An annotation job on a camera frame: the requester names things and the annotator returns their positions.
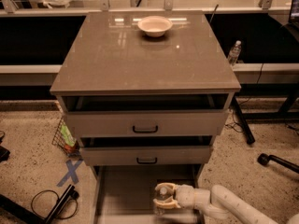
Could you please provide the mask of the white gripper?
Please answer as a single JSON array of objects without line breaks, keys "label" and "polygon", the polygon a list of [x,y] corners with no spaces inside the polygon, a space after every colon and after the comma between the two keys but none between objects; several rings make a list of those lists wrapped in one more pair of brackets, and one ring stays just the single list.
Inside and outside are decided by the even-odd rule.
[{"label": "white gripper", "polygon": [[155,190],[158,192],[161,188],[166,188],[169,195],[173,195],[176,191],[175,199],[173,196],[155,198],[153,203],[161,209],[193,209],[195,188],[189,185],[176,185],[174,183],[160,183]]}]

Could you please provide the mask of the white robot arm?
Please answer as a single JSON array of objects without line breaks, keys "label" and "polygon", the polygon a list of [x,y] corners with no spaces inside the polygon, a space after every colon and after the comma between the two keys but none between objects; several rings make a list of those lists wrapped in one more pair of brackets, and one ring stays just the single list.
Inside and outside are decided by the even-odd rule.
[{"label": "white robot arm", "polygon": [[160,183],[155,191],[161,199],[154,199],[153,203],[160,209],[198,210],[216,219],[226,219],[231,213],[243,224],[278,224],[222,185],[214,185],[208,190],[185,184]]}]

